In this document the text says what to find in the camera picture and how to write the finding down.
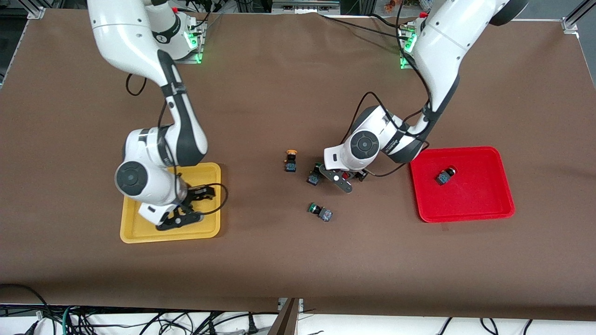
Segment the yellow plastic tray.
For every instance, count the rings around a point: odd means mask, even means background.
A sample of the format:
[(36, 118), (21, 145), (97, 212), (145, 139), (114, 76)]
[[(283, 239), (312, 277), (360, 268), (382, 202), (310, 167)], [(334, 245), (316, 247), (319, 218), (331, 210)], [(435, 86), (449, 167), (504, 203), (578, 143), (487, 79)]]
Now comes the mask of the yellow plastic tray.
[[(178, 167), (177, 173), (191, 186), (221, 183), (221, 168), (213, 162), (200, 163), (191, 167)], [(141, 204), (124, 197), (121, 217), (121, 240), (127, 243), (181, 241), (213, 238), (221, 229), (221, 211), (206, 215), (201, 221), (158, 231), (153, 223), (138, 212)]]

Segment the grey box behind table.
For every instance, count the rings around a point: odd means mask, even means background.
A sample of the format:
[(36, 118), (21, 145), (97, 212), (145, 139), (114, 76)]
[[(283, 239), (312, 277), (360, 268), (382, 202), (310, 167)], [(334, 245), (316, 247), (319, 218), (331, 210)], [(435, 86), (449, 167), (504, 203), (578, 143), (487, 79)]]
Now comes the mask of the grey box behind table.
[(341, 15), (340, 0), (271, 0), (271, 13)]

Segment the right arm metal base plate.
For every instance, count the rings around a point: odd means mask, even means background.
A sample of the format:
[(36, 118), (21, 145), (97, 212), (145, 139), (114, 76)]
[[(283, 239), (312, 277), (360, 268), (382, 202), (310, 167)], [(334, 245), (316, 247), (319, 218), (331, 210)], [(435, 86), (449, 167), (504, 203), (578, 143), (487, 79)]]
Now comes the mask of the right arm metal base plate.
[(156, 33), (160, 48), (166, 51), (178, 64), (202, 63), (208, 21), (198, 20), (183, 12), (176, 15), (176, 29), (172, 32)]

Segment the brown table cover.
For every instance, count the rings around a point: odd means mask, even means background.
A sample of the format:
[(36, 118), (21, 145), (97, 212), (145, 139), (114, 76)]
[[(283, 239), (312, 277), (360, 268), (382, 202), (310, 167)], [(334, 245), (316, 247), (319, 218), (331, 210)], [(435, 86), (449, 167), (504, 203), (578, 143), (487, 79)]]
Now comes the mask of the brown table cover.
[(28, 22), (0, 89), (0, 283), (64, 305), (275, 310), (298, 297), (329, 314), (596, 320), (596, 89), (560, 23), (489, 26), (428, 138), (498, 150), (515, 214), (495, 221), (422, 222), (407, 168), (350, 194), (307, 184), (364, 93), (400, 117), (426, 102), (387, 36), (315, 13), (228, 14), (203, 63), (179, 70), (230, 191), (221, 231), (126, 244), (114, 174), (130, 131), (157, 124), (161, 91), (125, 91), (86, 11)]

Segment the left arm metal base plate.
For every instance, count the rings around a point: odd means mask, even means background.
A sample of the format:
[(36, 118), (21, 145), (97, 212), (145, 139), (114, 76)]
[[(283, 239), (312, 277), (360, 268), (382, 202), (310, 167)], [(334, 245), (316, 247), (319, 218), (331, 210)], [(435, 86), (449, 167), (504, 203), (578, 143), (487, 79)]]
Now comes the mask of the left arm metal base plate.
[(408, 54), (411, 56), (415, 43), (417, 42), (418, 35), (415, 25), (412, 25), (411, 22), (400, 25), (398, 38), (400, 39), (400, 46), (403, 50), (400, 52), (400, 67), (402, 69), (411, 69), (412, 66), (404, 55)]

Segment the red plastic tray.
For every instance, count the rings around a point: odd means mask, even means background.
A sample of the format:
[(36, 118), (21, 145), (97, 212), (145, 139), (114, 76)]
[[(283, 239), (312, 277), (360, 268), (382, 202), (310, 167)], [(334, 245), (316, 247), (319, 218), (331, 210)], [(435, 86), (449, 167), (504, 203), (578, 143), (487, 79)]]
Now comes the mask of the red plastic tray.
[[(439, 185), (438, 173), (455, 166), (457, 173)], [(500, 153), (490, 146), (435, 148), (410, 164), (417, 210), (426, 223), (510, 218), (515, 204)]]

